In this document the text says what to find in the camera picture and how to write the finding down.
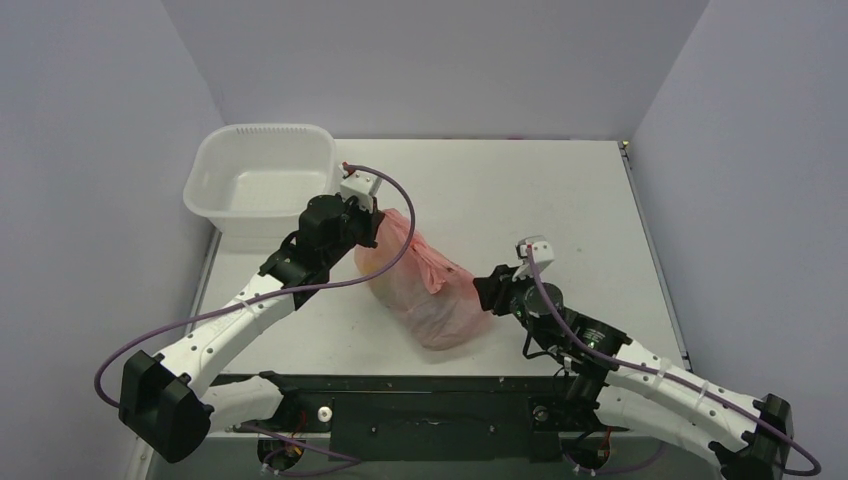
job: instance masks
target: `bag contents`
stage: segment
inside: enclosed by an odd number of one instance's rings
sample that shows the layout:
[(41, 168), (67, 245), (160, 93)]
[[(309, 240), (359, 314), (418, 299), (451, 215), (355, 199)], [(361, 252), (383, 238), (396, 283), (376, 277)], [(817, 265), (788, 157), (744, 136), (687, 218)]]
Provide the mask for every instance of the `bag contents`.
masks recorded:
[[(394, 258), (409, 234), (406, 217), (395, 209), (384, 213), (377, 248), (354, 250), (354, 262), (363, 275)], [(424, 348), (445, 350), (471, 340), (491, 324), (491, 315), (480, 308), (473, 278), (415, 232), (400, 261), (368, 286)]]

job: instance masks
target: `white plastic basket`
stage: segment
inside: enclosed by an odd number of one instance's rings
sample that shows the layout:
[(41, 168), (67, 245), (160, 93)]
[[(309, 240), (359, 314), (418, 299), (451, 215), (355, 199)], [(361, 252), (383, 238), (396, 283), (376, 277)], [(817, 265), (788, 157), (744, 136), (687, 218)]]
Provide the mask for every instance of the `white plastic basket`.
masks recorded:
[(189, 210), (237, 237), (284, 237), (340, 179), (336, 144), (314, 125), (245, 124), (203, 140), (183, 189)]

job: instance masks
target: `cable tie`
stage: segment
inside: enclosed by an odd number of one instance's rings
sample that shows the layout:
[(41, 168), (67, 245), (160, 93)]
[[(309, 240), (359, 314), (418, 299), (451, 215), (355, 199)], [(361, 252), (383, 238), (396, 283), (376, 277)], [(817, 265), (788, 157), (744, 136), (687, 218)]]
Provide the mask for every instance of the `cable tie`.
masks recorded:
[(259, 316), (259, 313), (257, 313), (256, 308), (254, 308), (253, 305), (247, 303), (245, 300), (239, 300), (239, 303), (244, 306), (245, 310), (250, 310), (250, 313), (252, 313), (254, 317)]
[(665, 380), (665, 373), (669, 368), (672, 367), (671, 360), (663, 357), (660, 359), (660, 368), (657, 370), (656, 375), (654, 375), (654, 381), (651, 383), (651, 391), (644, 395), (645, 398), (651, 399), (657, 390), (660, 389), (660, 384)]
[(692, 407), (692, 414), (689, 415), (688, 420), (690, 422), (692, 421), (692, 418), (694, 418), (695, 415), (698, 414), (698, 407), (700, 407), (701, 402), (704, 401), (704, 396), (707, 394), (707, 388), (709, 388), (709, 386), (710, 386), (710, 382), (707, 381), (707, 380), (704, 380), (704, 384), (701, 385), (701, 392), (698, 394), (698, 400), (695, 401), (695, 406)]

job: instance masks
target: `white bracket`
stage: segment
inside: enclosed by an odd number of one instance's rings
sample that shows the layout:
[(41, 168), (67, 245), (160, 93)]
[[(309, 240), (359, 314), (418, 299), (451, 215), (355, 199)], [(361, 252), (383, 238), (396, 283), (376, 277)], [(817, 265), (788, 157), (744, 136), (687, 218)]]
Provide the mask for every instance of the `white bracket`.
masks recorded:
[(209, 387), (200, 401), (215, 407), (209, 418), (212, 422), (209, 432), (217, 432), (249, 420), (271, 418), (283, 401), (283, 394), (271, 381), (251, 377), (241, 382)]
[(709, 448), (713, 438), (671, 410), (619, 387), (604, 387), (597, 402), (599, 407), (595, 414), (602, 424), (650, 435), (719, 466), (715, 453)]
[(530, 268), (530, 262), (527, 260), (528, 248), (533, 249), (533, 260), (539, 267), (540, 272), (554, 262), (554, 248), (548, 243), (545, 237), (541, 235), (527, 237), (515, 245), (518, 258), (521, 259), (521, 266), (518, 267), (518, 270), (512, 276), (513, 282), (533, 276), (533, 270)]
[(356, 197), (359, 201), (359, 208), (373, 213), (376, 208), (377, 190), (383, 183), (383, 179), (365, 172), (349, 172), (347, 164), (339, 165), (342, 171), (342, 182), (339, 185), (339, 193), (342, 195), (342, 200), (347, 200), (351, 197)]

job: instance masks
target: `white knob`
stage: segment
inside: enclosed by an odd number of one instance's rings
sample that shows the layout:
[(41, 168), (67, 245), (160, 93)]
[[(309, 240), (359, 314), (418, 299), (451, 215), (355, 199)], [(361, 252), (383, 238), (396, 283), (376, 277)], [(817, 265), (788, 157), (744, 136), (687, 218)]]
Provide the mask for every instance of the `white knob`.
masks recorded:
[(333, 411), (330, 407), (321, 407), (318, 409), (318, 420), (327, 423), (333, 418)]

